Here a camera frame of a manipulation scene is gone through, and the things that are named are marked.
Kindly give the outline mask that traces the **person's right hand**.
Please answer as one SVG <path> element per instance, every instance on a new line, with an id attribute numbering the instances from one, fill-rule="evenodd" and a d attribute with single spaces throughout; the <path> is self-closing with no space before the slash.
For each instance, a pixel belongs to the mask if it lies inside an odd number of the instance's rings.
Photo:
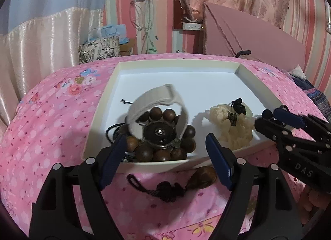
<path id="1" fill-rule="evenodd" d="M 297 204 L 301 223 L 305 225 L 310 220 L 313 208 L 325 210 L 329 203 L 330 194 L 321 193 L 306 185 Z"/>

